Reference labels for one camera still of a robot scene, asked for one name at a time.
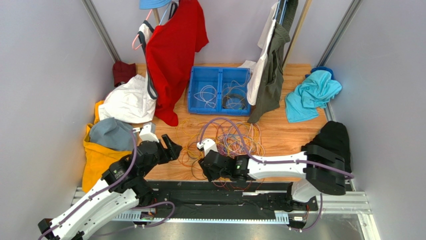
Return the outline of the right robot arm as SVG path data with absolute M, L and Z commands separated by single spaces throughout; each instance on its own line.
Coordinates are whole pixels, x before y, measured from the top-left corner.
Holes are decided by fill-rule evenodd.
M 319 145 L 309 145 L 293 155 L 225 156 L 211 139 L 198 143 L 204 156 L 198 161 L 203 174 L 212 182 L 220 178 L 247 182 L 265 178 L 297 178 L 289 187 L 290 199 L 307 203 L 320 194 L 343 196 L 346 193 L 345 160 Z

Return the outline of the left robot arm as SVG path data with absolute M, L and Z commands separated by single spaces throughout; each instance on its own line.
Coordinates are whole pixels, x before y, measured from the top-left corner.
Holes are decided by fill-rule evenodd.
M 40 240 L 88 240 L 115 217 L 128 210 L 151 210 L 169 200 L 155 202 L 154 191 L 145 176 L 157 165 L 177 160 L 182 146 L 168 135 L 162 140 L 134 144 L 131 154 L 112 163 L 96 184 L 67 211 L 38 223 Z

